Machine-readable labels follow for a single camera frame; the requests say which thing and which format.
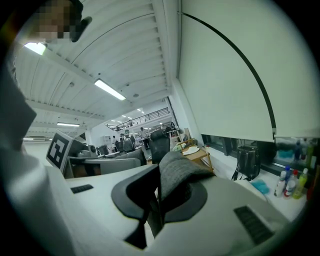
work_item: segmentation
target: plate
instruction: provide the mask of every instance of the plate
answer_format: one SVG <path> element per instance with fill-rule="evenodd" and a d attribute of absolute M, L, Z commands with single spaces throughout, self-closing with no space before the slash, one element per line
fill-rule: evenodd
<path fill-rule="evenodd" d="M 191 155 L 193 153 L 198 152 L 199 150 L 200 150 L 199 147 L 192 146 L 192 147 L 189 147 L 189 149 L 187 151 L 183 152 L 183 155 L 184 156 Z"/>

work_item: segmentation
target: office chair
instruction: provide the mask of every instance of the office chair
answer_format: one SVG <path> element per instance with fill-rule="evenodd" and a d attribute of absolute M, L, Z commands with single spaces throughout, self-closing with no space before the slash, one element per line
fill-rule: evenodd
<path fill-rule="evenodd" d="M 156 130 L 150 136 L 149 146 L 151 149 L 152 163 L 159 164 L 162 158 L 170 151 L 170 139 L 162 130 Z"/>
<path fill-rule="evenodd" d="M 124 144 L 123 144 L 122 141 L 116 142 L 116 143 L 115 143 L 115 147 L 116 147 L 116 149 L 117 149 L 120 153 L 122 153 L 122 152 L 125 151 L 125 150 L 124 150 Z"/>

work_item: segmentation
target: window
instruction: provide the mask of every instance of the window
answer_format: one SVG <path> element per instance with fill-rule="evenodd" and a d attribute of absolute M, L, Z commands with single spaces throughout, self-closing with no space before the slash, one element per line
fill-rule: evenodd
<path fill-rule="evenodd" d="M 202 134 L 205 145 L 223 152 L 226 156 L 237 158 L 237 148 L 242 145 L 256 146 L 259 149 L 261 167 L 280 175 L 285 166 L 302 172 L 309 169 L 315 174 L 319 142 L 314 138 L 275 138 L 275 142 L 219 137 Z"/>

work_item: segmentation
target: fluorescent light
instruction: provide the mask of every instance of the fluorescent light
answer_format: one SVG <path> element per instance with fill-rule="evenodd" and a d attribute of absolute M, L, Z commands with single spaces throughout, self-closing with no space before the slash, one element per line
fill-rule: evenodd
<path fill-rule="evenodd" d="M 35 53 L 42 55 L 46 49 L 46 47 L 42 43 L 29 42 L 24 45 Z"/>
<path fill-rule="evenodd" d="M 114 89 L 112 89 L 109 85 L 107 85 L 105 82 L 103 82 L 102 80 L 98 79 L 97 81 L 95 81 L 94 83 L 96 86 L 98 86 L 99 88 L 101 88 L 102 90 L 105 90 L 107 93 L 111 94 L 112 96 L 118 98 L 120 101 L 125 100 L 126 98 L 124 96 L 122 96 L 119 92 L 115 91 Z"/>
<path fill-rule="evenodd" d="M 73 127 L 79 127 L 79 126 L 80 126 L 80 124 L 64 123 L 64 122 L 58 122 L 56 125 L 57 125 L 57 126 L 73 126 Z"/>

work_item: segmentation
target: bottle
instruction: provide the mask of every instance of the bottle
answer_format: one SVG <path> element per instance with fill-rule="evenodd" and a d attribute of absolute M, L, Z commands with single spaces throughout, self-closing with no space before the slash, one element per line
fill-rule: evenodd
<path fill-rule="evenodd" d="M 311 159 L 312 159 L 313 153 L 314 153 L 314 145 L 310 143 L 306 149 L 306 160 L 305 160 L 306 167 L 308 168 L 311 167 Z"/>
<path fill-rule="evenodd" d="M 290 178 L 290 176 L 291 176 L 290 166 L 287 165 L 284 170 L 285 170 L 285 173 L 286 173 L 284 180 L 285 180 L 285 184 L 287 184 L 288 181 L 289 181 L 289 178 Z"/>
<path fill-rule="evenodd" d="M 294 199 L 299 199 L 301 197 L 302 190 L 304 189 L 305 184 L 306 184 L 307 179 L 308 179 L 307 173 L 308 173 L 308 169 L 304 168 L 303 169 L 303 174 L 300 175 L 300 178 L 298 180 L 296 189 L 294 190 L 294 193 L 293 193 L 293 198 Z"/>
<path fill-rule="evenodd" d="M 301 145 L 300 145 L 300 140 L 296 142 L 295 149 L 294 149 L 294 160 L 298 161 L 300 159 L 300 154 L 301 154 Z"/>
<path fill-rule="evenodd" d="M 282 195 L 282 192 L 284 191 L 284 188 L 286 186 L 286 181 L 285 181 L 286 175 L 287 175 L 287 172 L 285 170 L 283 170 L 280 174 L 280 179 L 274 189 L 273 194 L 277 198 L 279 198 Z"/>
<path fill-rule="evenodd" d="M 295 187 L 298 184 L 298 170 L 294 169 L 293 173 L 291 174 L 289 181 L 294 181 Z"/>
<path fill-rule="evenodd" d="M 291 196 L 293 190 L 295 189 L 295 186 L 296 186 L 296 183 L 294 180 L 288 181 L 288 184 L 286 185 L 284 193 L 283 193 L 285 198 L 288 198 Z"/>
<path fill-rule="evenodd" d="M 307 139 L 304 138 L 303 142 L 301 143 L 301 160 L 305 160 L 306 156 L 307 156 L 307 148 L 308 148 L 308 144 L 307 144 Z"/>

